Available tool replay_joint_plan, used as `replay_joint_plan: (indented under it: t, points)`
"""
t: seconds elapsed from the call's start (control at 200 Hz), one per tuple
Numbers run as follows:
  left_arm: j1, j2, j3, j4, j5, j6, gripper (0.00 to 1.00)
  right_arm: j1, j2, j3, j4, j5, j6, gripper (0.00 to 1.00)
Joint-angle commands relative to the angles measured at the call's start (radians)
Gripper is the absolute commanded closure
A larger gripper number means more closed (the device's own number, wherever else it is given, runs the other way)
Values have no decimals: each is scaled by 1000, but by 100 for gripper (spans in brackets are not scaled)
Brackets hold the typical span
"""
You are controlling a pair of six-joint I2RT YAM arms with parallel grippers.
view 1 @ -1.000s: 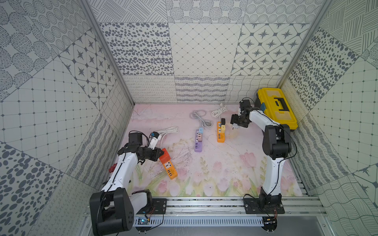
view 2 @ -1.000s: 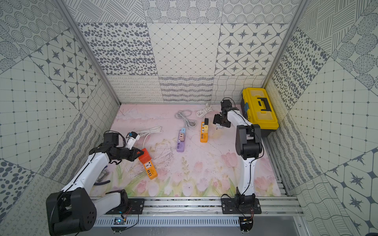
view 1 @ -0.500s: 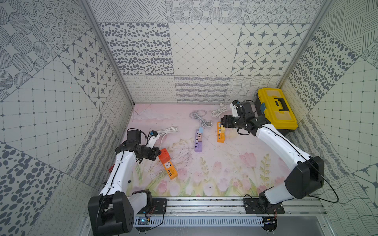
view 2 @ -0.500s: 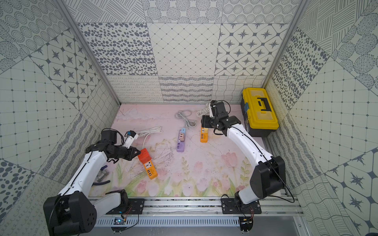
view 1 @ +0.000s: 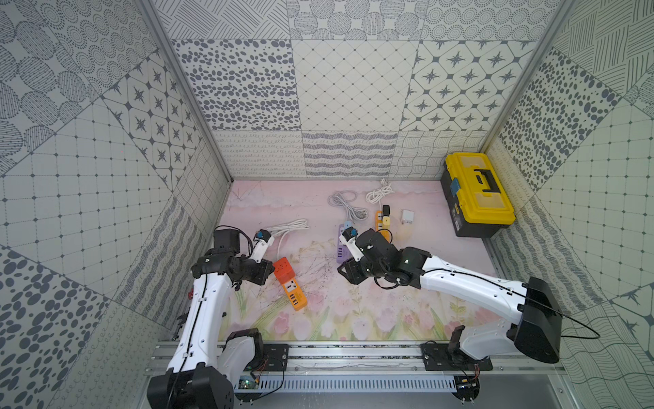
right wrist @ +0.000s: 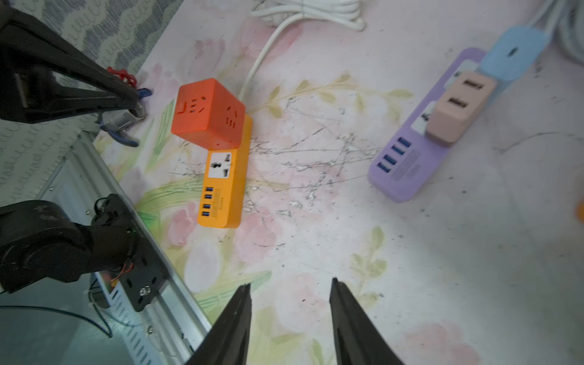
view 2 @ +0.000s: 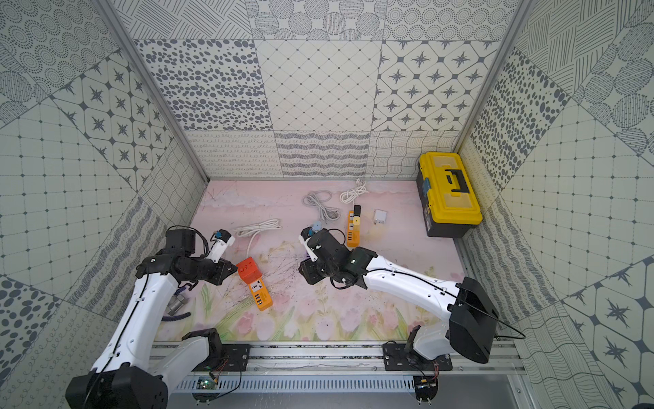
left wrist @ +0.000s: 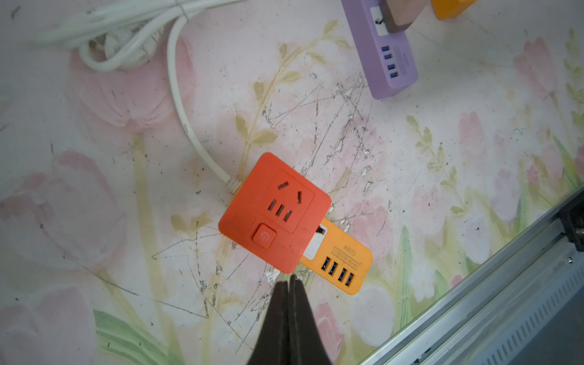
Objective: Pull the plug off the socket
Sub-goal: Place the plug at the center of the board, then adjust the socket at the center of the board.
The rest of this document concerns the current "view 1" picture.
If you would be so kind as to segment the red cube adapter plug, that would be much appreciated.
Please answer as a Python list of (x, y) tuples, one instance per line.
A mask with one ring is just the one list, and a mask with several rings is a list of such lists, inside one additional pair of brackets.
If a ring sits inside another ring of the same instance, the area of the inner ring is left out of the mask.
[(274, 263), (274, 275), (281, 285), (295, 279), (296, 273), (286, 257)]

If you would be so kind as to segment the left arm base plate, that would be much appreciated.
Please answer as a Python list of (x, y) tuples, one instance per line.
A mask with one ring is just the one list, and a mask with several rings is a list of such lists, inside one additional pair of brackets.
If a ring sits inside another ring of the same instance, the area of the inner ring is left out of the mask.
[(247, 373), (269, 371), (285, 372), (290, 352), (289, 344), (265, 343), (260, 352), (255, 352), (254, 359), (249, 362), (244, 371)]

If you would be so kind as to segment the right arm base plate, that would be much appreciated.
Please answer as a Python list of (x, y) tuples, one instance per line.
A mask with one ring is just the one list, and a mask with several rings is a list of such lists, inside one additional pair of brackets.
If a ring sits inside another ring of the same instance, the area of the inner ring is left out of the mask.
[(426, 371), (460, 371), (460, 372), (486, 372), (493, 369), (489, 357), (475, 360), (461, 352), (451, 353), (449, 346), (443, 343), (428, 341), (419, 345), (422, 361)]

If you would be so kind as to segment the purple power strip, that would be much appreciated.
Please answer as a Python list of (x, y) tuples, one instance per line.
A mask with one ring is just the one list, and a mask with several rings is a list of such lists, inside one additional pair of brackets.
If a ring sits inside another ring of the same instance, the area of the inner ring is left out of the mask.
[(343, 264), (351, 257), (349, 249), (341, 242), (342, 233), (346, 230), (343, 225), (339, 226), (337, 235), (337, 264)]

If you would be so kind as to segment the large orange power strip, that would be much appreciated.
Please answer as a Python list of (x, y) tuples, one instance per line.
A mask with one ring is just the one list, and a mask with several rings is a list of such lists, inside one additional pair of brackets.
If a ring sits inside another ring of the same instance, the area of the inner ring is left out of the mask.
[(295, 278), (288, 279), (282, 286), (294, 310), (300, 311), (308, 305), (308, 300)]

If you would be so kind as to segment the white charger plug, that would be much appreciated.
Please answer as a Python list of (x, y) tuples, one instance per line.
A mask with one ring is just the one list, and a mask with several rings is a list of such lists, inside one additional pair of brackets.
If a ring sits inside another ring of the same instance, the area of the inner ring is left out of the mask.
[(412, 224), (415, 220), (415, 212), (410, 210), (403, 210), (401, 212), (401, 223)]

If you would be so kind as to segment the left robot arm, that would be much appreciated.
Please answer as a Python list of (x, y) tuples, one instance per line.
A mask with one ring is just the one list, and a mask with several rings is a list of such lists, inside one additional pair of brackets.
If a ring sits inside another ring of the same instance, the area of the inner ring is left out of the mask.
[(214, 231), (214, 245), (191, 267), (192, 303), (179, 344), (165, 374), (150, 380), (146, 398), (152, 408), (232, 408), (234, 390), (246, 369), (264, 360), (262, 334), (255, 328), (232, 333), (218, 346), (228, 299), (245, 282), (265, 284), (274, 265), (265, 253), (274, 243), (267, 230), (248, 239), (227, 225)]

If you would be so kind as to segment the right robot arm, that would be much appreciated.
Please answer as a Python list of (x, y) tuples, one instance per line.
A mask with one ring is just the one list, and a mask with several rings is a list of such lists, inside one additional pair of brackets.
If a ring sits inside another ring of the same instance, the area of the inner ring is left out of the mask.
[(560, 360), (563, 314), (548, 283), (508, 281), (456, 266), (429, 252), (397, 249), (378, 231), (346, 228), (339, 237), (351, 257), (337, 271), (349, 283), (384, 279), (388, 287), (437, 291), (474, 303), (497, 315), (486, 325), (460, 325), (448, 345), (450, 356), (481, 361), (488, 356), (521, 353), (555, 364)]

